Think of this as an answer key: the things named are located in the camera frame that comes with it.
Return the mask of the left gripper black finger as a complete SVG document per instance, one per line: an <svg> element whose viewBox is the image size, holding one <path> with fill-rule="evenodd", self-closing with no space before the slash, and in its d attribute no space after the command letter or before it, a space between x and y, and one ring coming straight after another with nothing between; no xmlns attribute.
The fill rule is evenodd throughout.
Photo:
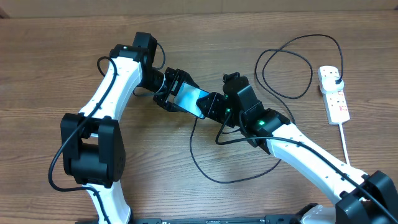
<svg viewBox="0 0 398 224"><path fill-rule="evenodd" d="M187 72L185 72L185 71L183 71L183 70L179 70L179 71L178 71L178 74L180 75L179 80L180 80L181 82L185 82L185 83L187 83L187 84L189 84L189 85L191 85L191 86L194 86L194 87L196 87L196 88L199 88L199 86L193 81L193 78L190 76L189 73L187 73Z"/></svg>
<svg viewBox="0 0 398 224"><path fill-rule="evenodd" d="M176 105L173 102L166 101L162 104L161 106L164 110L168 112L183 112L183 113L188 113L186 109L183 109L181 106Z"/></svg>

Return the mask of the Galaxy S24 smartphone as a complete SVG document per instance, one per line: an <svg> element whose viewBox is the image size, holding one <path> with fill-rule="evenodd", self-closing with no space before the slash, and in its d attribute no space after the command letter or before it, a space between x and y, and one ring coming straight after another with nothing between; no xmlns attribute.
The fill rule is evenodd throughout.
<svg viewBox="0 0 398 224"><path fill-rule="evenodd" d="M183 82L177 95L174 97L173 103L192 115L204 119L205 115L197 106L197 100L208 95L207 91Z"/></svg>

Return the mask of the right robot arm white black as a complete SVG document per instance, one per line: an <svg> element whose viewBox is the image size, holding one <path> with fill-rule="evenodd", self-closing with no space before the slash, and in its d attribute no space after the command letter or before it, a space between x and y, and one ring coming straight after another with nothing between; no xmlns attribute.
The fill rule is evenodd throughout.
<svg viewBox="0 0 398 224"><path fill-rule="evenodd" d="M315 144L288 118L266 109L245 76L225 75L223 91L201 91L201 112L223 126L239 126L242 141L290 164L333 204L309 205L297 222L397 223L397 190L386 174L368 175Z"/></svg>

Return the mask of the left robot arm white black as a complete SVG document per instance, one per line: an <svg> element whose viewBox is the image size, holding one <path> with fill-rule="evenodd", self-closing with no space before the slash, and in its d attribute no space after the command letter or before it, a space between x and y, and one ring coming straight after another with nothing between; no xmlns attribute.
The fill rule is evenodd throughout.
<svg viewBox="0 0 398 224"><path fill-rule="evenodd" d="M121 187L126 152L119 122L136 88L146 89L146 95L169 112L204 117L197 99L207 93L187 72L153 67L159 47L145 32L137 32L132 45L116 45L105 58L109 67L91 100L79 113L62 118L62 145L54 158L63 159L65 173L78 184L75 190L89 193L97 223L133 222Z"/></svg>

